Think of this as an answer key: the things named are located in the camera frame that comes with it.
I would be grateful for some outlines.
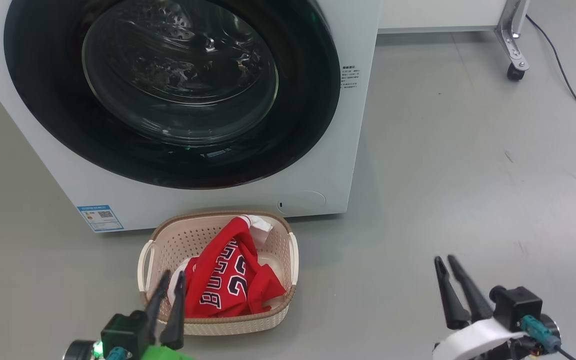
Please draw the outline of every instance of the green part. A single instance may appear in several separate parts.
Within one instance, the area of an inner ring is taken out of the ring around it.
[[[165,346],[148,346],[141,358],[142,360],[194,360],[194,358],[188,355],[184,355]]]
[[[104,343],[101,341],[95,342],[92,346],[92,353],[95,358],[101,358],[104,355]]]

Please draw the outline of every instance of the white washing machine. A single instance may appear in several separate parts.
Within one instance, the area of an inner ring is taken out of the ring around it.
[[[94,231],[346,211],[381,0],[0,0],[0,101]]]

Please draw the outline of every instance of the gray floor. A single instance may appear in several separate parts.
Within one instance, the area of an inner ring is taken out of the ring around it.
[[[576,0],[534,0],[576,89]],[[492,34],[380,37],[348,213],[293,220],[297,296],[263,333],[187,338],[198,360],[429,359],[448,335],[435,255],[524,285],[576,355],[576,103],[543,37],[509,82]],[[140,306],[149,231],[96,235],[0,105],[0,359],[58,359]]]

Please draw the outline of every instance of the connector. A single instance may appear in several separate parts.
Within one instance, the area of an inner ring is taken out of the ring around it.
[[[108,354],[108,357],[105,358],[105,360],[126,360],[126,358],[128,358],[126,349],[117,346],[110,350],[110,353]]]
[[[546,325],[535,319],[534,316],[526,315],[521,318],[521,330],[540,342],[548,353],[557,353],[558,348],[562,346],[562,339],[555,336]]]

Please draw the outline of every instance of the laundry basket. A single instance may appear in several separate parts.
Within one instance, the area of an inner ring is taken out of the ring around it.
[[[299,250],[297,239],[285,219],[269,212],[205,212],[176,216],[162,223],[141,250],[137,264],[137,285],[148,303],[162,274],[176,271],[182,262],[199,256],[204,248],[232,219],[242,214],[256,215],[272,225],[262,248],[259,264],[268,264],[286,289],[286,294],[271,300],[270,311],[234,317],[186,318],[186,335],[236,335],[269,330],[278,326],[288,313],[297,289]],[[165,298],[159,308],[160,322],[166,323],[171,304]]]

